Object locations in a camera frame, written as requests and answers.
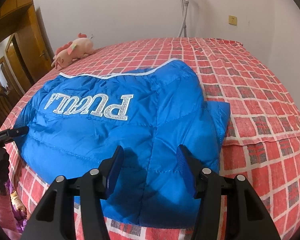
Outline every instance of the white wall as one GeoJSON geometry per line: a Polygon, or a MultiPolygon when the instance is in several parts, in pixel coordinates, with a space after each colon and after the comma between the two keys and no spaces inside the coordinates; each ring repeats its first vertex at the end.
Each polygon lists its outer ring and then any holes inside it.
{"type": "Polygon", "coordinates": [[[300,111],[300,10],[293,0],[274,0],[275,30],[269,68],[300,111]]]}
{"type": "Polygon", "coordinates": [[[12,70],[10,62],[8,60],[8,57],[7,57],[6,53],[5,53],[5,48],[7,47],[9,38],[10,37],[7,37],[2,42],[0,42],[0,58],[5,57],[5,60],[6,60],[7,64],[8,64],[8,68],[10,69],[10,72],[12,73],[12,76],[14,77],[14,79],[15,79],[18,87],[20,88],[20,90],[21,90],[22,93],[25,93],[24,90],[23,90],[23,88],[21,87],[20,83],[18,82],[18,80],[17,80],[17,78],[16,78],[13,70],[12,70]]]}
{"type": "MultiPolygon", "coordinates": [[[[96,47],[174,37],[182,20],[180,0],[34,0],[34,4],[54,51],[79,32],[93,34],[96,47]]],[[[274,28],[272,4],[272,0],[190,0],[188,36],[241,41],[267,64],[274,28]],[[238,17],[238,26],[228,24],[228,15],[238,17]]]]}
{"type": "Polygon", "coordinates": [[[8,88],[8,82],[1,69],[0,69],[0,85],[3,86],[4,88],[8,88]]]}

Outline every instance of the bed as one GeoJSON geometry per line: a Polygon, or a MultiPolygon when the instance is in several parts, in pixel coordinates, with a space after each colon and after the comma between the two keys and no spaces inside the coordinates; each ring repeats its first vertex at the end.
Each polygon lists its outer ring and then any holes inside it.
{"type": "MultiPolygon", "coordinates": [[[[220,174],[244,174],[269,211],[282,239],[300,226],[300,112],[285,87],[258,59],[236,41],[202,38],[163,38],[105,47],[62,70],[68,75],[107,75],[156,67],[179,58],[198,75],[206,100],[226,101],[231,118],[220,154],[220,174]]],[[[29,99],[60,71],[51,70],[18,102],[2,130],[13,124],[29,99]]],[[[10,179],[28,213],[32,213],[48,185],[19,157],[14,143],[10,179]]],[[[225,232],[222,200],[219,238],[225,232]]],[[[106,219],[115,240],[190,239],[191,229],[157,229],[106,219]]],[[[83,239],[80,207],[75,206],[77,239],[83,239]]]]}

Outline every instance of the doorway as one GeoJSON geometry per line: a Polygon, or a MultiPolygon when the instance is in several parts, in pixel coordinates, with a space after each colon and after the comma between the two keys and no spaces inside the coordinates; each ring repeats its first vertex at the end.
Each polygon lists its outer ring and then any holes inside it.
{"type": "Polygon", "coordinates": [[[16,105],[23,96],[4,57],[0,58],[0,86],[4,88],[11,105],[16,105]]]}

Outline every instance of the blue puffer jacket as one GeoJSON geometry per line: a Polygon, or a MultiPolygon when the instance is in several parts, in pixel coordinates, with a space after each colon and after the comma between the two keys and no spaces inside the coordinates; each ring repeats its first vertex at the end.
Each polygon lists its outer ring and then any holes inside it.
{"type": "Polygon", "coordinates": [[[104,215],[159,228],[195,223],[200,200],[187,193],[176,149],[184,144],[219,171],[228,103],[206,102],[196,74],[169,60],[148,70],[111,76],[59,75],[32,97],[15,127],[21,156],[46,182],[82,176],[110,158],[117,145],[124,163],[104,215]]]}

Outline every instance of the blue gripper pad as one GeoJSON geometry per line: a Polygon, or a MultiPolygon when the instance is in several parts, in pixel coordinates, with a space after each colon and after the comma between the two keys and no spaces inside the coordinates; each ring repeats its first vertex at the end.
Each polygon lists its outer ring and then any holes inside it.
{"type": "Polygon", "coordinates": [[[115,185],[117,184],[117,180],[119,177],[119,173],[121,170],[121,166],[123,164],[123,148],[118,146],[114,152],[114,162],[111,166],[111,169],[106,177],[106,196],[109,197],[113,192],[115,185]]]}
{"type": "Polygon", "coordinates": [[[183,181],[186,185],[187,192],[192,196],[195,197],[197,194],[197,190],[195,188],[195,179],[188,162],[185,157],[185,152],[182,150],[183,145],[179,145],[177,147],[177,161],[180,169],[181,176],[183,181]]]}

